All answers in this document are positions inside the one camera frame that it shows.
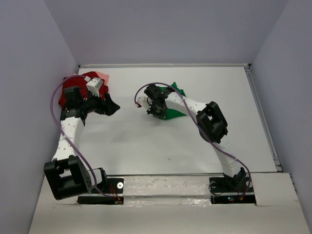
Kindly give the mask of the green t shirt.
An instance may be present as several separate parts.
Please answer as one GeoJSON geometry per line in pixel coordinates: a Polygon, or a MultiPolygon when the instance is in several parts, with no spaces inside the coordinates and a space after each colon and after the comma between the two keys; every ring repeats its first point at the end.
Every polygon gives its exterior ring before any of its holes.
{"type": "MultiPolygon", "coordinates": [[[[182,96],[186,96],[185,92],[183,89],[179,89],[176,82],[173,82],[171,84],[172,87],[174,87],[175,89],[178,90],[178,92],[182,95],[182,96]]],[[[170,109],[170,108],[167,108],[167,112],[166,114],[161,114],[160,117],[158,117],[159,119],[161,120],[171,120],[171,119],[174,119],[174,118],[177,118],[177,117],[183,117],[185,116],[185,114],[183,114],[182,112],[180,111],[177,111],[177,110],[174,110],[174,109],[170,109]]]]}

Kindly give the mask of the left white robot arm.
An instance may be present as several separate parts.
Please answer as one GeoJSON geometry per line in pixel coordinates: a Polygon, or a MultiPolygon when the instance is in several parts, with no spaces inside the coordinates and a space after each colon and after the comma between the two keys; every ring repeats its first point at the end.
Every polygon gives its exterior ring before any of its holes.
{"type": "Polygon", "coordinates": [[[111,116],[120,106],[112,101],[109,93],[101,96],[87,93],[88,97],[83,98],[77,86],[64,89],[66,102],[56,121],[60,129],[58,148],[43,168],[56,200],[89,194],[92,190],[102,193],[109,184],[104,169],[93,169],[79,151],[79,145],[88,114],[111,116]]]}

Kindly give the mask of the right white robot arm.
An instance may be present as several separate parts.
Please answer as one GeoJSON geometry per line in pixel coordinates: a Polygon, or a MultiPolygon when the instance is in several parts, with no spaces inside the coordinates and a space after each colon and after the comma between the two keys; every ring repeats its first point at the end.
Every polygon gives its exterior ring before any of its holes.
{"type": "Polygon", "coordinates": [[[223,138],[228,134],[228,123],[216,102],[208,104],[194,101],[182,95],[177,88],[158,83],[146,85],[144,95],[135,97],[136,105],[160,119],[167,119],[170,110],[189,116],[198,128],[200,136],[213,147],[222,167],[221,182],[211,182],[210,187],[217,193],[238,192],[244,196],[250,189],[251,177],[247,166],[226,150],[223,138]]]}

